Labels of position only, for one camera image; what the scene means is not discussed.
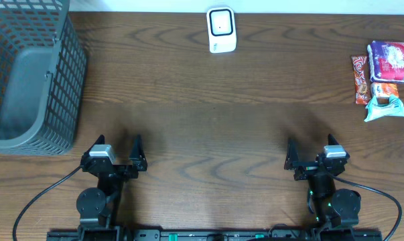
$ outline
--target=wood grain tabletop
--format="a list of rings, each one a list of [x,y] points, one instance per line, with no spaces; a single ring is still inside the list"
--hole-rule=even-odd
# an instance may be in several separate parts
[[[100,134],[119,162],[141,134],[148,171],[123,190],[119,221],[164,229],[269,228],[315,222],[308,184],[283,169],[289,137],[311,161],[332,133],[350,153],[342,178],[395,196],[404,211],[404,118],[365,123],[350,57],[372,40],[404,42],[404,16],[236,14],[234,52],[211,54],[205,14],[71,13],[88,73],[71,152],[0,155],[0,240],[28,201],[70,173]],[[399,86],[404,102],[404,85]],[[75,229],[77,173],[24,215],[19,240]],[[362,196],[358,228],[385,237],[394,203]],[[404,240],[404,214],[392,240]]]

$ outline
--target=white wall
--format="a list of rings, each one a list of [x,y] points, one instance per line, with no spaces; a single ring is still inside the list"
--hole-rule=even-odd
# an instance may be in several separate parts
[[[404,14],[404,0],[70,0],[71,11],[204,13],[228,5],[237,13]]]

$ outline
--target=purple package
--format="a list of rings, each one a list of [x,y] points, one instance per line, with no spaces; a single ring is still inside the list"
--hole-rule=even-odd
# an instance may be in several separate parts
[[[373,41],[367,50],[371,82],[404,83],[404,43]]]

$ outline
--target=plastic basket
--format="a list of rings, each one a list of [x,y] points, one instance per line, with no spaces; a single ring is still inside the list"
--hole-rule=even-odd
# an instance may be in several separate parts
[[[0,0],[0,153],[72,148],[86,56],[66,0]]]

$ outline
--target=snack package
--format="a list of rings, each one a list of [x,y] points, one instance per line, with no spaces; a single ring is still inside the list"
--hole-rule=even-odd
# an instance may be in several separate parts
[[[373,41],[367,50],[372,82],[404,83],[404,43]]]
[[[365,122],[384,116],[404,116],[404,104],[393,94],[389,97],[389,104],[379,104],[377,98],[372,98],[365,108],[368,110]]]
[[[371,99],[370,88],[364,76],[364,69],[367,63],[367,56],[352,56],[355,78],[355,103],[368,104]]]
[[[377,98],[389,98],[392,94],[399,97],[397,85],[392,83],[372,83],[371,94]]]

